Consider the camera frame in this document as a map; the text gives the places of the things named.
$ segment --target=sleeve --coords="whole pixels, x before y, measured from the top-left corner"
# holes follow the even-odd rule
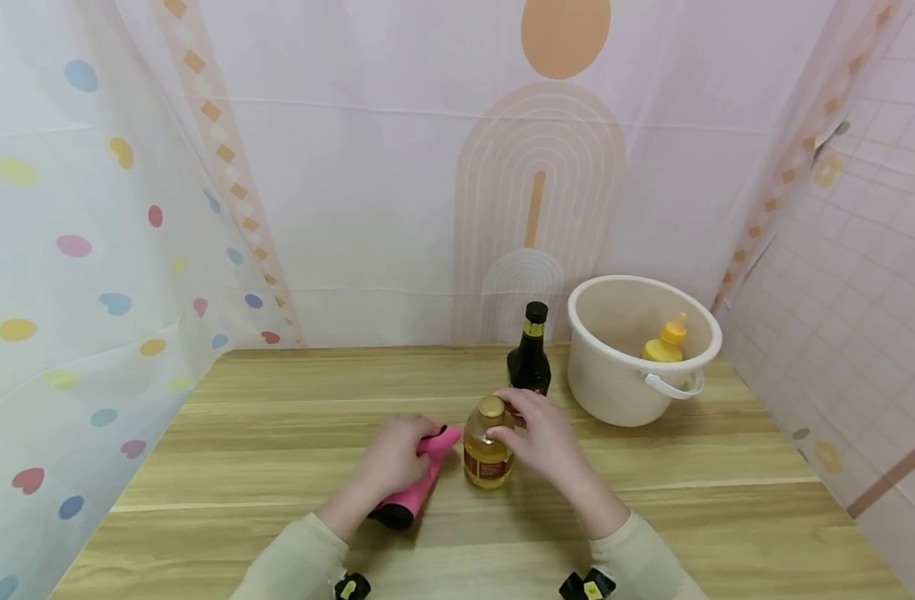
[[[592,539],[594,567],[614,581],[621,600],[708,600],[671,548],[639,514],[604,539]]]
[[[348,545],[308,514],[264,549],[231,600],[333,600],[346,555]]]

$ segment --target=person's left hand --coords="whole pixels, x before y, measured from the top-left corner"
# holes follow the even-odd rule
[[[428,472],[431,461],[427,455],[418,456],[418,444],[438,428],[421,415],[390,417],[364,450],[354,476],[357,485],[374,492],[378,501],[407,490]]]

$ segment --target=wooden table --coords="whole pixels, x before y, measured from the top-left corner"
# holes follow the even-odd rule
[[[283,526],[354,468],[384,418],[463,423],[506,380],[506,347],[233,352],[207,375],[52,598],[227,598]],[[588,416],[549,347],[548,396],[592,463],[710,598],[910,598],[724,361],[696,402],[621,429]],[[526,469],[496,492],[442,470],[411,532],[362,527],[348,560],[370,598],[558,598],[588,549]]]

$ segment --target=white bucket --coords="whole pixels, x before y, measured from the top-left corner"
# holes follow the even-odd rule
[[[680,313],[687,314],[681,345],[687,360],[638,358]],[[651,423],[672,399],[701,393],[704,366],[721,349],[721,327],[702,304],[645,277],[595,277],[578,285],[567,299],[567,317],[573,328],[567,386],[584,410],[623,428]]]

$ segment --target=black clip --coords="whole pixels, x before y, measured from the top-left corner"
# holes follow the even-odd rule
[[[335,586],[335,600],[364,600],[371,593],[371,583],[361,573],[349,573]]]
[[[564,600],[604,600],[617,586],[596,568],[592,568],[587,577],[581,579],[577,573],[567,575],[564,583],[557,590]]]

